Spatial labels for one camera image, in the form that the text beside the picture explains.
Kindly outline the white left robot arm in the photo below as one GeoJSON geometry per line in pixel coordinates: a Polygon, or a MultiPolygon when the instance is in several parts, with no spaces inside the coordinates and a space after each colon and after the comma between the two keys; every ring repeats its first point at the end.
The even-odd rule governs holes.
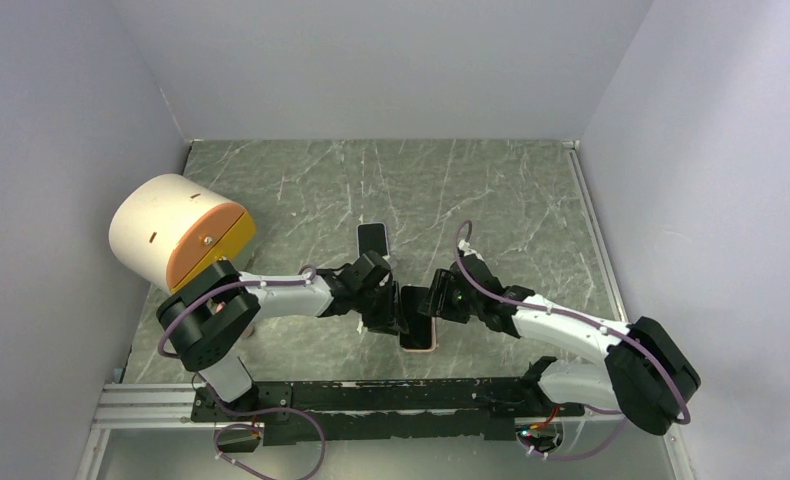
{"type": "Polygon", "coordinates": [[[163,333],[158,353],[179,360],[218,395],[229,418],[255,411],[255,383],[234,345],[254,322],[303,316],[360,314],[365,329],[390,335],[407,330],[400,314],[399,285],[389,263],[369,251],[335,269],[303,267],[296,275],[263,276],[218,260],[157,309],[163,333]]]}

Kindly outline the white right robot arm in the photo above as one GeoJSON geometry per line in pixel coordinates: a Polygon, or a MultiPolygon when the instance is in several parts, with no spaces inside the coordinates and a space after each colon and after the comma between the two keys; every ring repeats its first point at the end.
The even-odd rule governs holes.
{"type": "Polygon", "coordinates": [[[653,435],[691,419],[688,402],[701,385],[700,375],[652,318],[607,320],[558,305],[532,289],[505,286],[475,253],[437,270],[418,310],[458,323],[477,318],[491,331],[543,341],[583,359],[581,365],[547,361],[531,374],[520,397],[532,414],[577,403],[618,411],[653,435]]]}

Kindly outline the pink phone case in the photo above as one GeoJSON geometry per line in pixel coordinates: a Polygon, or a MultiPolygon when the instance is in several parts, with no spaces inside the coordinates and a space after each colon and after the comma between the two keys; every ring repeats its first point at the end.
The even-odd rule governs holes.
{"type": "Polygon", "coordinates": [[[435,318],[421,318],[413,322],[407,334],[399,335],[399,346],[403,351],[429,353],[437,348],[435,318]]]}

